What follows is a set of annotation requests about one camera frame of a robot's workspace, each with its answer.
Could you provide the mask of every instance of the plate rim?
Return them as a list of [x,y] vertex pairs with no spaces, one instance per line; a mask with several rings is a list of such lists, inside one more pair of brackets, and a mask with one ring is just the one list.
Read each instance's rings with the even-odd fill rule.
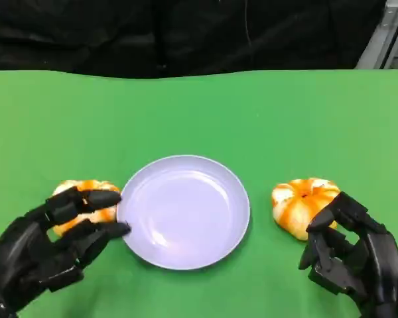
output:
[[[160,161],[165,161],[165,160],[172,159],[172,158],[185,158],[185,157],[197,158],[197,159],[201,159],[201,160],[206,160],[206,161],[209,161],[209,162],[211,162],[211,163],[213,163],[213,164],[216,164],[217,166],[219,166],[219,167],[221,167],[221,168],[227,170],[227,171],[230,173],[230,175],[232,175],[232,176],[235,178],[236,182],[240,185],[241,190],[242,190],[242,192],[243,192],[243,194],[244,194],[244,197],[245,197],[246,203],[247,203],[247,215],[246,215],[247,218],[246,218],[246,222],[245,222],[245,224],[244,224],[244,227],[242,228],[242,231],[241,231],[241,233],[240,233],[238,239],[235,241],[235,243],[233,244],[233,246],[231,246],[231,247],[228,248],[225,252],[222,253],[222,257],[218,258],[217,260],[213,260],[213,261],[211,261],[211,262],[207,262],[207,263],[204,264],[204,265],[195,266],[195,267],[175,268],[175,267],[173,267],[173,266],[165,266],[164,264],[160,264],[159,262],[153,262],[153,261],[151,261],[151,260],[149,260],[149,259],[146,259],[146,258],[142,257],[141,255],[138,255],[138,254],[130,247],[129,243],[128,243],[128,242],[125,240],[125,238],[123,237],[123,241],[124,241],[125,245],[127,245],[127,247],[130,249],[130,251],[131,251],[132,253],[134,253],[136,256],[138,256],[138,257],[141,258],[142,260],[148,262],[149,264],[152,264],[152,265],[155,265],[155,266],[157,266],[157,267],[164,268],[164,269],[167,269],[167,270],[198,270],[198,269],[201,269],[201,268],[207,268],[207,267],[209,267],[209,266],[211,266],[211,265],[213,265],[213,264],[216,264],[216,263],[222,261],[222,260],[225,259],[227,256],[229,256],[229,255],[239,246],[240,242],[241,242],[241,241],[243,240],[243,238],[245,237],[245,234],[246,234],[246,232],[247,232],[247,230],[248,230],[248,228],[249,228],[249,222],[250,222],[250,219],[251,219],[251,203],[250,203],[250,200],[249,200],[249,196],[248,196],[248,194],[247,194],[247,191],[246,191],[246,189],[245,189],[245,186],[243,185],[243,183],[241,182],[241,180],[239,179],[239,177],[238,177],[231,169],[229,169],[227,166],[223,165],[222,163],[220,163],[220,162],[218,162],[218,161],[216,161],[216,160],[214,160],[214,159],[211,159],[211,158],[208,158],[208,157],[205,157],[205,156],[195,155],[195,154],[175,154],[175,155],[172,155],[172,156],[162,157],[162,158],[153,160],[152,162],[149,162],[148,164],[146,164],[145,166],[143,166],[140,170],[137,170],[137,172],[135,172],[135,173],[128,179],[128,181],[125,183],[123,189],[121,190],[121,196],[123,195],[123,193],[124,193],[124,191],[125,191],[125,188],[137,177],[137,175],[139,175],[143,170],[146,170],[149,166],[152,166],[153,164],[156,164],[156,163],[158,163],[158,162],[160,162]],[[117,205],[117,211],[116,211],[116,220],[117,220],[117,221],[119,221],[119,217],[118,217],[119,211],[120,211],[119,206],[120,206],[120,205],[118,204],[118,205]]]

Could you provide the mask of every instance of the metal frame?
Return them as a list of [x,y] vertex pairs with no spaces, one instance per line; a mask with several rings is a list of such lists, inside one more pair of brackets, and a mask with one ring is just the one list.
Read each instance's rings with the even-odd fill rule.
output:
[[385,14],[356,69],[390,68],[398,49],[398,0],[387,0]]

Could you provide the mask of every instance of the cable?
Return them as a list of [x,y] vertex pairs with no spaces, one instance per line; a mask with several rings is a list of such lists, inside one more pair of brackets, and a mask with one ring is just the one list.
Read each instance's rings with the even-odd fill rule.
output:
[[249,55],[251,58],[251,66],[253,67],[253,50],[252,50],[252,41],[251,37],[249,36],[249,28],[247,27],[247,2],[248,0],[245,0],[245,33],[246,33],[246,39],[247,39],[247,45],[249,46]]

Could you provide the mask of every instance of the plate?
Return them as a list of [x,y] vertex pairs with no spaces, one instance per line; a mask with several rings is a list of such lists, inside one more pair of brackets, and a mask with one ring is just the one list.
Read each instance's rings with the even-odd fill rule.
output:
[[125,185],[117,220],[139,257],[163,268],[193,270],[227,256],[249,223],[239,178],[199,156],[171,156],[145,166]]

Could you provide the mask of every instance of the small pumpkin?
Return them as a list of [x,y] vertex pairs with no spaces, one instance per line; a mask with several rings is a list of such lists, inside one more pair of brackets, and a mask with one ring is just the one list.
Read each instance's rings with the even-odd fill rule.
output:
[[[274,220],[297,239],[307,240],[312,219],[339,193],[336,184],[319,178],[279,184],[271,194]],[[336,222],[330,227],[336,228]]]
[[[56,195],[74,186],[76,186],[80,191],[102,189],[102,190],[113,190],[119,192],[118,187],[114,186],[108,181],[100,182],[97,180],[86,180],[86,181],[67,180],[58,185],[58,187],[54,190],[53,195]],[[116,206],[113,206],[101,210],[96,210],[93,213],[82,213],[79,214],[75,219],[72,219],[67,223],[53,227],[53,231],[57,235],[62,236],[67,230],[76,226],[78,223],[80,223],[85,219],[89,219],[93,223],[111,222],[114,221],[116,218],[116,211],[117,211]]]

